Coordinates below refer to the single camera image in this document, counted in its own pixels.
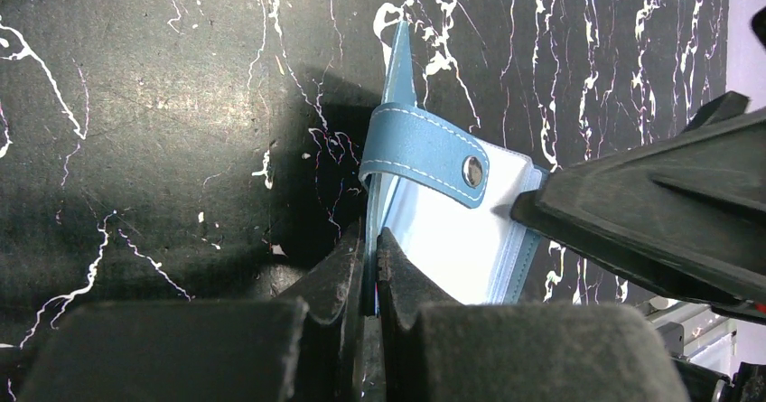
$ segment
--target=white stitching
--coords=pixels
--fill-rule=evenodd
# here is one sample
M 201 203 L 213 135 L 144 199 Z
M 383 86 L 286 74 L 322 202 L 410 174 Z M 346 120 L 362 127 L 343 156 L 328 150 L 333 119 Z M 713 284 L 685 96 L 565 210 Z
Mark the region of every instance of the white stitching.
M 471 141 L 468 140 L 467 138 L 465 138 L 465 137 L 455 133 L 452 129 L 450 129 L 450 128 L 448 128 L 448 127 L 446 127 L 446 126 L 444 126 L 444 125 L 442 125 L 442 124 L 440 124 L 438 122 L 434 122 L 433 120 L 429 119 L 428 117 L 425 117 L 425 116 L 422 116 L 422 115 L 418 115 L 417 113 L 415 113 L 413 111 L 404 110 L 402 108 L 383 108 L 381 110 L 373 111 L 372 112 L 372 116 L 369 118 L 369 120 L 371 121 L 373 117 L 378 115 L 378 113 L 383 113 L 383 112 L 386 112 L 386 111 L 398 111 L 399 113 L 405 113 L 405 114 L 408 114 L 410 116 L 417 117 L 418 119 L 423 119 L 424 121 L 428 122 L 431 125 L 436 125 L 436 126 L 442 128 L 444 131 L 446 131 L 446 132 L 452 134 L 453 136 L 463 140 L 463 142 L 469 144 L 474 149 L 476 149 L 477 151 L 481 152 L 481 154 L 484 156 L 484 162 L 487 163 L 487 168 L 489 169 L 490 162 L 487 161 L 487 155 L 484 153 L 484 151 L 480 147 L 478 147 L 477 145 L 474 145 L 473 143 L 471 143 Z
M 481 199 L 481 196 L 482 196 L 482 195 L 484 195 L 484 190 L 487 188 L 487 187 L 486 187 L 486 182 L 485 182 L 485 186 L 484 186 L 484 187 L 481 187 L 481 192 L 479 193 L 479 196 L 478 196 L 478 197 L 476 197 L 476 198 L 473 198 L 473 197 L 471 197 L 470 195 L 466 194 L 465 192 L 461 192 L 460 190 L 458 190 L 457 188 L 453 187 L 453 186 L 452 186 L 452 185 L 450 185 L 449 183 L 447 183 L 447 182 L 444 182 L 444 181 L 442 181 L 441 179 L 435 178 L 435 177 L 433 177 L 432 175 L 430 175 L 430 174 L 428 174 L 428 173 L 426 173 L 426 172 L 421 172 L 421 171 L 417 170 L 417 169 L 416 169 L 416 168 L 414 168 L 414 167 L 410 167 L 410 166 L 408 166 L 408 165 L 405 165 L 405 164 L 402 164 L 402 163 L 396 163 L 396 162 L 394 162 L 394 161 L 386 161 L 386 160 L 367 160 L 367 161 L 363 161 L 363 162 L 362 162 L 362 165 L 364 165 L 364 164 L 369 164 L 369 163 L 383 163 L 383 164 L 391 164 L 391 165 L 395 165 L 395 166 L 397 166 L 397 167 L 403 167 L 403 168 L 405 168 L 405 169 L 407 169 L 407 170 L 409 170 L 409 171 L 411 171 L 411 172 L 415 172 L 415 173 L 418 173 L 418 174 L 422 174 L 423 176 L 425 176 L 425 177 L 427 177 L 427 178 L 429 178 L 429 179 L 431 179 L 431 180 L 433 180 L 433 181 L 439 182 L 440 184 L 442 184 L 443 186 L 445 186 L 445 187 L 449 188 L 450 190 L 452 190 L 452 191 L 454 191 L 454 192 L 457 192 L 457 193 L 461 194 L 462 196 L 464 196 L 465 198 L 467 198 L 467 199 L 469 199 L 469 200 L 471 200 L 471 201 L 477 201 L 478 199 Z
M 481 191 L 479 192 L 479 196 L 477 196 L 476 198 L 473 198 L 469 194 L 458 190 L 456 187 L 450 185 L 449 183 L 444 182 L 444 181 L 442 181 L 440 179 L 437 179 L 437 178 L 433 177 L 432 175 L 430 175 L 430 174 L 428 174 L 426 172 L 421 172 L 421 171 L 417 170 L 416 168 L 410 167 L 409 165 L 405 165 L 405 164 L 401 164 L 401 163 L 396 163 L 396 162 L 393 162 L 393 161 L 386 161 L 386 160 L 367 160 L 367 161 L 362 162 L 361 165 L 369 164 L 369 163 L 384 163 L 384 164 L 395 165 L 395 166 L 398 166 L 398 167 L 403 167 L 403 168 L 405 168 L 405 169 L 407 169 L 407 170 L 409 170 L 411 172 L 422 174 L 423 176 L 425 176 L 425 177 L 427 177 L 427 178 L 429 178 L 429 179 L 431 179 L 433 181 L 439 182 L 443 186 L 449 188 L 450 190 L 452 190 L 454 192 L 457 192 L 457 193 L 461 194 L 463 197 L 465 197 L 465 198 L 467 198 L 467 199 L 469 199 L 471 201 L 478 201 L 479 199 L 481 199 L 481 196 L 484 195 L 484 192 L 487 189 L 487 182 L 489 181 L 486 178 L 489 178 L 489 176 L 490 176 L 490 161 L 489 161 L 489 157 L 487 156 L 487 154 L 484 153 L 484 151 L 480 147 L 478 147 L 477 145 L 475 145 L 474 143 L 472 143 L 471 141 L 469 141 L 465 137 L 455 133 L 452 129 L 449 129 L 446 126 L 444 126 L 444 125 L 442 125 L 442 124 L 440 124 L 438 122 L 434 122 L 433 120 L 431 120 L 428 117 L 425 117 L 425 116 L 422 116 L 422 115 L 418 115 L 417 113 L 409 111 L 409 110 L 404 110 L 403 108 L 382 108 L 381 110 L 375 110 L 375 111 L 372 112 L 372 116 L 369 118 L 369 120 L 372 121 L 372 119 L 378 113 L 384 113 L 384 112 L 387 112 L 387 111 L 396 111 L 396 112 L 399 112 L 399 113 L 405 113 L 405 114 L 408 114 L 410 116 L 417 117 L 418 119 L 422 119 L 422 120 L 428 122 L 431 125 L 438 126 L 438 127 L 442 128 L 444 131 L 446 131 L 446 132 L 450 133 L 451 135 L 453 135 L 453 136 L 463 140 L 463 142 L 467 143 L 468 145 L 470 145 L 471 147 L 473 147 L 474 149 L 479 151 L 479 153 L 481 154 L 481 157 L 483 158 L 484 165 L 487 166 L 487 172 L 485 172 L 485 174 L 484 174 L 485 181 L 484 181 L 484 184 L 481 187 Z

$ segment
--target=wallet strap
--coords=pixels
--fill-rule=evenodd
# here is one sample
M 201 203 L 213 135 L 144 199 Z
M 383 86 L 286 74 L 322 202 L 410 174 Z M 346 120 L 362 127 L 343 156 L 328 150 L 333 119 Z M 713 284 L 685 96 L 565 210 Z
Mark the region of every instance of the wallet strap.
M 466 177 L 468 163 L 473 183 Z M 423 109 L 389 102 L 376 108 L 369 121 L 360 165 L 365 186 L 373 173 L 407 178 L 474 209 L 487 189 L 490 159 L 457 126 Z

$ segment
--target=black marble surface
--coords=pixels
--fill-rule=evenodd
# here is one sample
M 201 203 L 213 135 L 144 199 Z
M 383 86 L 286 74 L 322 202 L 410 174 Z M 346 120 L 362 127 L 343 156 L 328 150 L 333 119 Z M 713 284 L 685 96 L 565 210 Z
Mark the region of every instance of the black marble surface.
M 726 9 L 0 0 L 0 343 L 39 346 L 86 302 L 269 297 L 304 274 L 361 214 L 402 15 L 423 105 L 557 170 L 673 136 L 723 93 Z M 555 243 L 523 293 L 648 297 Z

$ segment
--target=card holder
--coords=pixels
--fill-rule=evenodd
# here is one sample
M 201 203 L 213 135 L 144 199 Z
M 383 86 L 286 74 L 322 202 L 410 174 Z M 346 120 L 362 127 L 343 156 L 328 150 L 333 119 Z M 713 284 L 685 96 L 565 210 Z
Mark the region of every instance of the card holder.
M 510 218 L 545 171 L 416 106 L 406 23 L 397 28 L 382 104 L 370 119 L 360 180 L 367 250 L 389 228 L 407 258 L 463 304 L 515 303 L 539 237 Z M 366 265 L 374 280 L 375 265 Z

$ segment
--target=metal snap button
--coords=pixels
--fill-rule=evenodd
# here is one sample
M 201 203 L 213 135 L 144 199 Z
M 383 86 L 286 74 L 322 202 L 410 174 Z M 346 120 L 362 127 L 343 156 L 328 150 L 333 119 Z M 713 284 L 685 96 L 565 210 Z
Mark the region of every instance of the metal snap button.
M 462 178 L 471 188 L 476 188 L 481 183 L 484 171 L 481 168 L 479 159 L 475 156 L 469 156 L 462 162 Z

